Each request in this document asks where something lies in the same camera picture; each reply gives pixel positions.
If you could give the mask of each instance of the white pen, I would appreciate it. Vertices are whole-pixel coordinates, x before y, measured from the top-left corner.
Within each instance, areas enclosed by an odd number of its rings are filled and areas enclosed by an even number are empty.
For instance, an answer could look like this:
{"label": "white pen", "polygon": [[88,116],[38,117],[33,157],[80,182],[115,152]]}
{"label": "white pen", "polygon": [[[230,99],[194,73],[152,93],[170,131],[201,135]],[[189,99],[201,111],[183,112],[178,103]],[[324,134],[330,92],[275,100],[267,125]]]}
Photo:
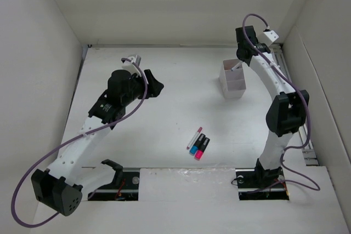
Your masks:
{"label": "white pen", "polygon": [[197,132],[195,133],[194,137],[192,138],[192,140],[190,141],[190,143],[189,143],[188,146],[186,147],[187,150],[188,150],[189,148],[191,148],[191,147],[194,145],[194,143],[195,143],[197,137],[199,136],[199,134],[201,133],[201,131],[202,131],[202,127],[200,127],[200,128],[197,130]]}
{"label": "white pen", "polygon": [[239,68],[242,64],[242,61],[240,61],[238,64],[236,64],[233,68],[231,68],[231,71],[236,70],[237,68]]}

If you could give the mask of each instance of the white wall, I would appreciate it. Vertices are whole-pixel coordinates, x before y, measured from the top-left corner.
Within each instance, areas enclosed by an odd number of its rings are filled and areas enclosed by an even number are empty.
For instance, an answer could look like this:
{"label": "white wall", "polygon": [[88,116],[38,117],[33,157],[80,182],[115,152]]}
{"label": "white wall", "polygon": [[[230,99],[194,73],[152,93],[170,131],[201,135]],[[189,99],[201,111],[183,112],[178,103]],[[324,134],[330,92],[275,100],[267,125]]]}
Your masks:
{"label": "white wall", "polygon": [[[0,0],[0,232],[28,233],[10,213],[27,168],[63,134],[81,45],[53,0]],[[32,223],[30,180],[16,206]]]}
{"label": "white wall", "polygon": [[351,1],[307,0],[284,52],[293,80],[310,92],[312,141],[351,228]]}
{"label": "white wall", "polygon": [[[305,0],[56,0],[85,44],[234,44],[247,13],[283,41]],[[257,21],[257,28],[263,28]]]}

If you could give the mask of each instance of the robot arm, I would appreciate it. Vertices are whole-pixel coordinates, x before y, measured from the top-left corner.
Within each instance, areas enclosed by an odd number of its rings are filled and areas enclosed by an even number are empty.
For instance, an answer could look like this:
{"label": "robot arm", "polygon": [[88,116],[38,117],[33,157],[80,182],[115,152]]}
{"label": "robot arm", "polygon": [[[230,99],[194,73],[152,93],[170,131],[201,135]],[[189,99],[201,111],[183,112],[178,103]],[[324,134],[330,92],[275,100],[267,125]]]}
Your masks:
{"label": "robot arm", "polygon": [[[304,124],[306,114],[301,99],[294,88],[271,68],[272,65],[277,69],[279,67],[277,67],[268,46],[265,43],[259,43],[253,26],[246,26],[245,30],[251,42],[270,61],[268,63],[251,48],[244,37],[243,28],[236,29],[238,43],[236,55],[238,59],[245,62],[260,77],[273,101],[266,115],[266,123],[269,128],[268,138],[255,167],[255,180],[259,187],[264,187],[270,185],[281,174],[280,157],[293,134]],[[260,39],[266,40],[267,44],[271,45],[277,38],[274,31],[265,31],[263,38]],[[308,93],[305,90],[302,90],[301,93],[308,103]]]}
{"label": "robot arm", "polygon": [[[140,57],[129,57],[139,65]],[[111,160],[104,160],[90,172],[82,174],[82,164],[114,126],[102,130],[102,124],[111,124],[126,114],[126,107],[145,93],[145,82],[135,73],[133,64],[125,61],[124,69],[114,71],[107,82],[107,90],[89,111],[82,128],[83,138],[73,141],[45,171],[37,169],[31,181],[38,201],[64,216],[72,214],[87,193],[102,185],[122,179],[123,167]],[[146,99],[157,97],[164,85],[158,82],[150,70],[144,71],[148,81]]]}

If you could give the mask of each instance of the marker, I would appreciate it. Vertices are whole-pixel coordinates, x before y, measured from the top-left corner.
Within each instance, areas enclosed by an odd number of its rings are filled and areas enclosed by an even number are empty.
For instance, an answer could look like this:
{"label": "marker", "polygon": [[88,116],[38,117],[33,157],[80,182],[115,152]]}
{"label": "marker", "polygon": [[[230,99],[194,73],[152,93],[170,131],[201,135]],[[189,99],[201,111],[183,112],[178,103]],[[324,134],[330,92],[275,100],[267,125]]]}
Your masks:
{"label": "marker", "polygon": [[204,141],[205,138],[206,138],[205,134],[200,134],[199,138],[197,138],[196,142],[194,143],[194,145],[190,149],[191,155],[194,155],[196,153],[197,149],[202,144],[202,142]]}
{"label": "marker", "polygon": [[191,147],[194,145],[194,143],[195,143],[197,137],[199,136],[199,134],[201,133],[201,131],[202,131],[202,127],[200,127],[200,128],[197,130],[197,132],[195,133],[194,137],[192,138],[192,140],[190,141],[190,143],[189,143],[188,146],[186,147],[187,150],[188,150],[189,148],[191,148]]}
{"label": "marker", "polygon": [[197,160],[200,160],[201,159],[201,156],[203,155],[203,152],[205,151],[208,143],[210,142],[210,139],[209,138],[205,138],[203,143],[200,145],[198,151],[196,152],[196,155],[195,155],[195,158]]}
{"label": "marker", "polygon": [[237,68],[239,68],[242,64],[242,61],[240,61],[238,64],[236,64],[233,68],[231,68],[231,71],[236,70]]}

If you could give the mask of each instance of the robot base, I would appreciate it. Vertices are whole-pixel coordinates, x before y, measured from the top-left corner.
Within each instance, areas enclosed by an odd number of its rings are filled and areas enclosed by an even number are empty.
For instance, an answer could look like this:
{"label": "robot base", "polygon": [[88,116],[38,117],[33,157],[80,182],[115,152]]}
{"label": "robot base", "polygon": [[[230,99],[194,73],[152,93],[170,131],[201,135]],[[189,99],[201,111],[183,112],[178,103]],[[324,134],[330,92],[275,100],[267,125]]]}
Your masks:
{"label": "robot base", "polygon": [[[119,182],[100,187],[89,201],[138,201],[139,180],[139,168],[124,169],[123,177]],[[120,195],[116,199],[118,190],[120,190]]]}
{"label": "robot base", "polygon": [[233,182],[236,181],[237,183],[240,200],[289,200],[287,190],[283,184],[277,184],[269,189],[257,193],[251,193],[252,191],[273,184],[276,182],[276,178],[262,182],[261,180],[258,180],[255,168],[244,168],[236,169],[236,179],[233,180]]}

